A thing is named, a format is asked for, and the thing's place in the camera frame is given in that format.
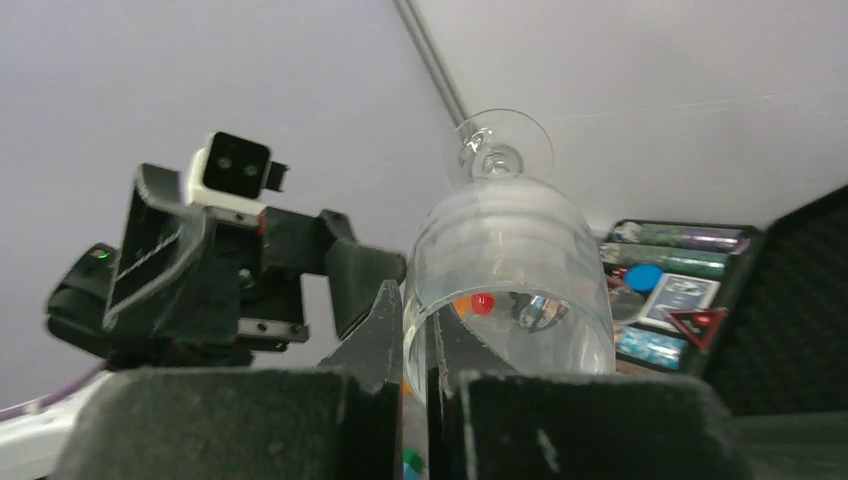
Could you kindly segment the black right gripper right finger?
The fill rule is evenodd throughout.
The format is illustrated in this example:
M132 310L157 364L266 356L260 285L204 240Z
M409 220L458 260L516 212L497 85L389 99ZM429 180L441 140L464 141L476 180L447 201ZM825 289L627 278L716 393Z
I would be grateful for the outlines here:
M434 479L749 479L727 408L680 375L522 375L440 312L427 325Z

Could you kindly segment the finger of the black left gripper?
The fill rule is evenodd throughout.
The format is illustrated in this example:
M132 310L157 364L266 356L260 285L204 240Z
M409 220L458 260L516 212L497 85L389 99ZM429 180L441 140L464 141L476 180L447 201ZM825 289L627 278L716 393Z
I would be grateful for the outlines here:
M180 173L142 163L103 318L106 332L163 332L207 255L215 218L183 203Z
M405 256L396 251L337 239L325 255L335 331L345 339L370 312L386 280L400 284L407 270Z

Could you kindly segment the clear wine glass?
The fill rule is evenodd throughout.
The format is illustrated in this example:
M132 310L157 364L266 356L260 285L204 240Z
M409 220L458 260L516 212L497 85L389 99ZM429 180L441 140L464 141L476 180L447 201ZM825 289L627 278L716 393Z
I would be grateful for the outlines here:
M430 477L427 325L436 314L453 315L522 375L615 370L599 248L551 185L553 163L544 128L512 109L471 116L449 142L451 190L422 224L404 292L404 379L425 412Z

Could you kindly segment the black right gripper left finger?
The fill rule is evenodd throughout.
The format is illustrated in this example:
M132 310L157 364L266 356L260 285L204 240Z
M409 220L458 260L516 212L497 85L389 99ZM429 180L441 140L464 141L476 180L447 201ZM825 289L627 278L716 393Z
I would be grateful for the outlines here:
M402 300L382 284L366 319L317 366L139 369L81 410L56 479L397 479Z

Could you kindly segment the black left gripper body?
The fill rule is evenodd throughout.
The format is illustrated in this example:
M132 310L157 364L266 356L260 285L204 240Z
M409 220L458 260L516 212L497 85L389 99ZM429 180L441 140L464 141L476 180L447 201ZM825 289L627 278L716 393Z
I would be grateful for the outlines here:
M337 239L352 237L347 216L332 210L312 217L267 208L255 227L215 218L207 255L168 328L119 332L119 346L138 352L169 345L282 351L304 343L310 330L301 277L326 276L326 253Z

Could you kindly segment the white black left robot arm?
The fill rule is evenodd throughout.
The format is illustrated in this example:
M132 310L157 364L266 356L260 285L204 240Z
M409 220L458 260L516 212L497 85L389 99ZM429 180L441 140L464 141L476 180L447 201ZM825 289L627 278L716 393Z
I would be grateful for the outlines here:
M2 411L2 477L398 478L404 257L339 212L187 185L141 165L122 245L49 295L50 333L101 364Z

